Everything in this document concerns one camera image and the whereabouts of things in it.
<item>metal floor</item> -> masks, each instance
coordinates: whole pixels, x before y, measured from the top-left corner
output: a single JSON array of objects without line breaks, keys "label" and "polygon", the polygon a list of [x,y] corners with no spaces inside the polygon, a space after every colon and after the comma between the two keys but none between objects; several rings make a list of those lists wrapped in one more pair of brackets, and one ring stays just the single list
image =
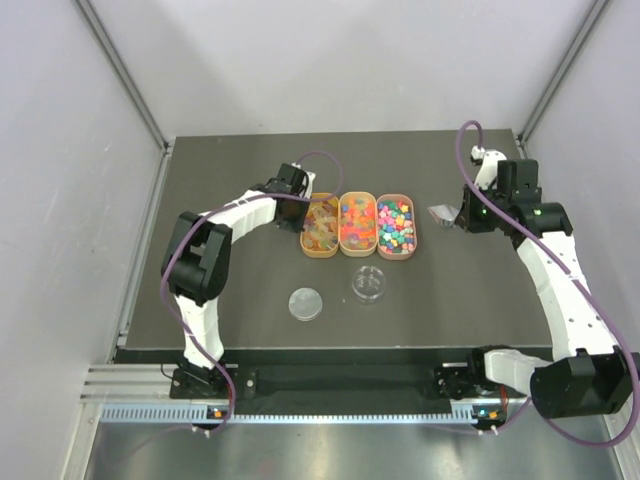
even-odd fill
[{"label": "metal floor", "polygon": [[[605,438],[600,418],[564,421]],[[161,425],[101,425],[85,480],[615,480],[613,450],[576,446],[529,411],[498,437],[423,426],[232,425],[207,440],[174,431],[119,463]],[[99,459],[100,449],[115,467]]]}]

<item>cable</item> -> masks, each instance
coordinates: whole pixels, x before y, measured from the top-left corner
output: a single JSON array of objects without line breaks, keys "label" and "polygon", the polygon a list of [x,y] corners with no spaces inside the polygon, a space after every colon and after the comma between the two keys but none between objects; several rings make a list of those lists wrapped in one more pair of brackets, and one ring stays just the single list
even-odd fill
[{"label": "cable", "polygon": [[[549,249],[549,247],[547,247],[544,243],[542,243],[533,233],[531,233],[524,226],[520,225],[518,222],[513,220],[509,215],[507,215],[502,210],[500,210],[496,205],[494,205],[493,202],[491,202],[491,200],[489,200],[480,191],[480,189],[476,187],[476,185],[474,184],[473,180],[471,179],[471,177],[469,176],[469,174],[465,169],[464,161],[462,158],[462,137],[464,136],[466,130],[471,126],[474,126],[478,129],[478,138],[479,138],[478,146],[479,147],[483,146],[484,132],[482,130],[482,126],[480,125],[480,123],[478,123],[475,120],[469,120],[468,122],[465,122],[460,127],[460,129],[458,130],[458,134],[456,135],[456,143],[455,143],[456,161],[458,163],[458,168],[460,169],[460,173],[462,174],[462,177],[464,178],[465,183],[469,187],[469,190],[471,190],[476,195],[476,197],[478,197],[480,201],[484,203],[487,206],[487,208],[489,208],[489,210],[495,213],[500,219],[507,222],[509,225],[511,225],[513,228],[518,230],[525,237],[527,237],[533,243],[535,243],[536,246],[542,249],[542,251],[546,253],[547,256],[551,260],[553,260],[566,275],[570,275],[571,269],[567,267],[567,265],[560,259],[560,257],[558,257],[555,253],[553,253],[551,249]],[[582,294],[582,296],[587,300],[587,302],[589,302],[589,304],[595,310],[598,316],[602,319],[602,321],[607,326],[607,328],[609,329],[609,331],[611,332],[615,340],[618,342],[618,345],[620,346],[620,351],[622,352],[622,356],[624,357],[625,362],[627,363],[627,368],[629,369],[629,374],[631,375],[631,386],[633,388],[633,401],[632,401],[632,407],[631,407],[631,415],[629,416],[629,421],[627,422],[625,427],[622,429],[622,431],[616,437],[606,442],[590,442],[587,440],[582,440],[566,432],[565,430],[561,429],[551,420],[545,419],[545,421],[551,426],[551,428],[553,428],[560,435],[579,445],[588,446],[588,447],[600,447],[600,448],[614,447],[618,445],[620,442],[624,441],[631,434],[631,432],[633,431],[638,421],[638,417],[640,416],[640,384],[638,383],[638,371],[636,369],[635,362],[631,355],[631,349],[629,348],[629,345],[627,344],[626,339],[622,335],[622,332],[618,329],[616,324],[609,318],[609,316],[606,314],[606,312],[600,306],[600,304],[596,301],[596,299],[591,295],[587,287],[583,285],[582,282],[580,282],[580,280],[573,279],[572,282],[573,282],[573,285]]]},{"label": "cable", "polygon": [[[321,150],[312,150],[310,152],[307,152],[302,157],[300,157],[295,163],[296,164],[300,164],[303,160],[305,160],[305,159],[307,159],[307,158],[309,158],[309,157],[311,157],[313,155],[320,155],[320,156],[327,157],[330,160],[332,160],[336,164],[336,166],[338,167],[338,175],[339,175],[338,187],[335,189],[335,191],[333,193],[327,195],[326,197],[314,198],[314,199],[301,198],[301,197],[297,197],[295,195],[286,195],[286,194],[278,194],[278,193],[266,193],[264,195],[256,195],[254,197],[249,197],[249,198],[243,199],[243,202],[244,203],[249,203],[249,202],[254,202],[256,200],[262,200],[264,198],[286,198],[286,199],[290,199],[290,200],[297,200],[297,201],[301,201],[301,202],[312,203],[312,202],[324,202],[326,200],[332,199],[333,197],[336,197],[338,195],[338,193],[340,192],[340,190],[342,189],[342,183],[343,183],[343,180],[344,180],[344,173],[343,173],[342,165],[340,164],[340,162],[338,161],[338,159],[336,157],[334,157],[333,155],[331,155],[328,152],[324,152],[324,151],[321,151]],[[307,178],[307,186],[308,186],[309,176],[307,175],[306,178]],[[193,345],[196,347],[196,349],[207,360],[209,360],[215,366],[215,368],[217,368],[220,371],[220,373],[222,374],[222,376],[224,377],[224,379],[225,379],[225,381],[227,382],[227,385],[228,385],[229,409],[227,411],[227,414],[224,416],[222,421],[216,426],[216,428],[214,428],[213,430],[209,431],[210,434],[218,433],[219,431],[223,430],[223,428],[228,424],[229,420],[231,419],[231,416],[233,415],[233,411],[235,409],[236,387],[235,387],[235,384],[233,383],[233,380],[231,379],[231,376],[227,372],[227,370],[219,362],[217,362],[215,358],[213,358],[206,351],[206,349],[200,344],[200,342],[198,342],[198,340],[193,335],[193,332],[189,328],[189,325],[187,325],[187,323],[182,319],[182,315],[179,312],[176,312],[171,307],[171,305],[169,305],[168,300],[167,300],[167,291],[168,291],[168,287],[169,287],[169,275],[171,275],[171,271],[173,270],[173,267],[175,266],[177,259],[180,257],[180,255],[182,254],[182,252],[185,249],[186,245],[189,243],[189,240],[191,240],[191,237],[193,237],[193,235],[200,228],[200,226],[202,226],[202,224],[204,224],[204,222],[206,222],[209,218],[213,217],[214,215],[216,215],[216,214],[218,214],[220,212],[231,210],[232,208],[238,207],[239,205],[240,205],[240,203],[232,202],[232,203],[229,203],[227,205],[223,205],[222,207],[220,207],[218,209],[215,209],[215,210],[207,213],[206,215],[204,215],[202,218],[200,218],[193,225],[193,227],[191,227],[191,230],[189,230],[187,232],[187,234],[184,236],[184,238],[182,239],[182,241],[178,245],[178,248],[176,248],[176,251],[174,252],[171,260],[169,261],[169,263],[167,264],[167,268],[166,268],[166,270],[164,272],[164,275],[162,276],[162,279],[160,281],[160,299],[161,299],[162,303],[169,310],[169,312],[175,317],[175,319],[178,321],[178,323],[180,324],[180,326],[184,330],[185,335],[187,337],[189,337],[189,339],[191,340]],[[165,373],[164,364],[160,365],[160,372],[165,377],[167,377],[169,379],[172,379],[169,375],[167,375]],[[140,444],[135,446],[130,452],[128,452],[123,458],[121,458],[117,462],[111,462],[110,460],[107,459],[104,442],[101,442],[100,458],[101,458],[103,464],[107,468],[112,469],[112,468],[115,468],[118,465],[122,464],[124,461],[128,460],[129,458],[131,458],[133,455],[135,455],[142,448],[146,447],[148,444],[150,444],[151,442],[155,441],[156,439],[162,437],[166,433],[170,433],[170,432],[177,431],[177,430],[187,430],[187,429],[191,430],[192,428],[193,428],[192,425],[182,425],[182,424],[181,425],[172,425],[172,426],[170,426],[168,428],[165,428],[164,430],[161,430],[160,432],[156,433],[155,435],[150,436],[149,438],[147,438],[146,440],[144,440],[143,442],[141,442]]]},{"label": "cable", "polygon": [[162,376],[167,377],[169,380],[173,381],[173,378],[170,377],[169,375],[167,375],[166,373],[164,373],[164,363],[160,364],[160,373],[162,374]]},{"label": "cable", "polygon": [[502,406],[502,411],[506,414],[509,408],[509,392],[507,392],[507,387],[504,385],[500,385],[500,405]]},{"label": "cable", "polygon": [[[338,174],[339,174],[338,187],[336,188],[336,190],[333,193],[327,195],[326,197],[314,198],[314,199],[301,198],[301,197],[297,197],[295,195],[286,195],[286,194],[281,194],[281,193],[265,193],[265,194],[256,195],[256,196],[249,197],[249,198],[245,198],[243,200],[246,203],[248,203],[248,202],[255,202],[257,200],[262,200],[262,199],[265,199],[265,198],[285,198],[285,199],[289,199],[289,200],[296,200],[296,201],[311,203],[311,202],[324,202],[326,200],[330,200],[331,198],[337,196],[337,194],[340,192],[340,190],[342,188],[342,182],[343,182],[342,165],[340,164],[340,162],[338,161],[338,159],[336,157],[334,157],[330,153],[327,153],[327,152],[324,152],[324,151],[321,151],[321,150],[313,150],[313,151],[307,152],[302,157],[300,157],[295,163],[296,164],[300,164],[303,160],[305,160],[308,157],[311,157],[313,155],[321,155],[321,156],[324,156],[326,158],[329,158],[338,167]],[[222,374],[222,376],[224,377],[225,381],[227,382],[227,385],[229,385],[229,390],[230,390],[229,409],[227,411],[227,414],[222,419],[222,422],[219,424],[218,428],[213,430],[213,432],[219,432],[220,430],[222,430],[222,428],[227,424],[227,422],[229,421],[229,419],[233,415],[235,402],[236,402],[236,387],[235,387],[235,385],[233,383],[233,380],[231,379],[231,376],[227,372],[227,370],[222,365],[220,365],[220,363],[215,358],[213,358],[209,354],[209,352],[207,352],[207,350],[200,344],[200,342],[198,342],[198,340],[193,336],[193,332],[189,328],[189,325],[187,325],[187,323],[182,319],[182,315],[180,314],[180,312],[177,312],[176,310],[174,310],[171,307],[171,305],[168,302],[167,291],[169,290],[169,288],[168,288],[169,287],[169,276],[171,275],[171,271],[173,270],[173,267],[175,266],[178,258],[180,258],[180,255],[182,255],[182,252],[184,251],[184,249],[186,248],[187,244],[189,243],[189,240],[191,240],[191,237],[193,237],[193,235],[204,224],[204,222],[209,220],[211,217],[213,217],[214,215],[217,215],[218,213],[225,212],[227,210],[231,210],[232,208],[235,208],[237,206],[238,206],[237,203],[228,203],[226,205],[223,205],[220,208],[212,210],[211,212],[207,213],[206,215],[203,215],[193,225],[193,227],[191,227],[191,229],[187,232],[187,234],[184,236],[184,238],[182,239],[182,241],[178,245],[178,248],[176,248],[176,251],[172,255],[171,260],[167,264],[167,268],[165,269],[164,275],[162,275],[162,280],[160,281],[160,299],[161,299],[162,303],[169,310],[169,312],[171,312],[171,314],[175,317],[175,319],[178,321],[178,323],[180,324],[180,326],[184,330],[185,335],[189,338],[191,343],[193,343],[193,346],[196,348],[196,350],[198,350],[198,352],[200,352],[204,358],[206,358],[209,362],[211,362],[215,366],[215,368],[218,369],[218,371]]]}]

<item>orange container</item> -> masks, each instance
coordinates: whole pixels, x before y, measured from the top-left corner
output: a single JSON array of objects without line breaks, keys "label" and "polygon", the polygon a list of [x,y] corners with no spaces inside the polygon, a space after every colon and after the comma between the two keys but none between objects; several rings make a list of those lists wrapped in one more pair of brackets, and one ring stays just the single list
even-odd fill
[{"label": "orange container", "polygon": [[376,199],[367,192],[340,197],[340,250],[349,257],[368,257],[378,246]]},{"label": "orange container", "polygon": [[[311,195],[311,198],[322,198],[328,197],[329,195],[331,194],[314,193]],[[329,258],[336,254],[340,240],[338,212],[338,197],[331,197],[324,202],[311,202],[304,220],[304,230],[300,234],[300,246],[306,256],[311,258]]]},{"label": "orange container", "polygon": [[415,224],[415,209],[413,208],[413,202],[411,201],[411,199],[409,197],[407,197],[406,195],[402,195],[400,193],[389,193],[387,195],[382,195],[380,198],[378,198],[378,201],[376,202],[376,213],[378,215],[381,215],[379,212],[379,206],[381,202],[385,202],[385,201],[392,201],[392,202],[402,202],[403,205],[406,205],[407,207],[409,207],[407,213],[409,213],[411,215],[411,225],[408,227],[410,228],[411,234],[413,235],[412,240],[413,240],[413,250],[409,251],[407,253],[389,253],[389,252],[385,252],[383,251],[383,247],[386,248],[384,245],[382,245],[380,243],[380,230],[384,227],[383,225],[380,225],[378,222],[376,222],[376,240],[378,243],[378,253],[380,254],[380,256],[382,258],[386,258],[387,260],[407,260],[408,258],[410,258],[416,251],[416,249],[418,248],[418,235],[417,235],[417,229],[416,229],[416,224]]}]

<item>clear plastic dish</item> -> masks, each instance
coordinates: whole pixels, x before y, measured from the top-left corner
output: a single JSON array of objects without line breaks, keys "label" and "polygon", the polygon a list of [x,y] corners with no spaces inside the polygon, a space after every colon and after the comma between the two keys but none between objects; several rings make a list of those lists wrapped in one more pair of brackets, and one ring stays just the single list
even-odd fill
[{"label": "clear plastic dish", "polygon": [[353,275],[351,286],[362,303],[374,303],[384,294],[387,280],[378,267],[364,266]]}]

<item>black motor joint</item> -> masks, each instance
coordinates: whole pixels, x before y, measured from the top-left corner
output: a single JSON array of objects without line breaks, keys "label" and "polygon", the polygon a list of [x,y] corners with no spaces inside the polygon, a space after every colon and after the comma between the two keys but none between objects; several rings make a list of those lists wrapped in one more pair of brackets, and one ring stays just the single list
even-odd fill
[{"label": "black motor joint", "polygon": [[198,367],[186,359],[173,372],[169,397],[174,399],[227,398],[227,380],[217,369]]},{"label": "black motor joint", "polygon": [[[547,232],[571,235],[573,226],[564,207],[556,202],[543,202],[538,186],[536,160],[501,160],[498,162],[495,188],[482,193],[506,215],[524,226],[536,237]],[[462,207],[456,225],[470,233],[486,233],[500,229],[511,238],[514,248],[524,241],[524,235],[493,213],[471,191],[464,187]]]},{"label": "black motor joint", "polygon": [[[302,197],[309,185],[309,176],[301,168],[287,163],[280,166],[278,175],[266,184],[258,184],[252,190],[264,193],[276,193]],[[289,198],[276,198],[276,225],[284,230],[301,232],[304,218],[309,210],[309,202]]]},{"label": "black motor joint", "polygon": [[474,348],[463,366],[441,366],[434,370],[436,388],[440,395],[452,400],[474,398],[479,394],[491,394],[498,390],[497,383],[485,375],[484,354],[491,350],[509,349],[505,345]]}]

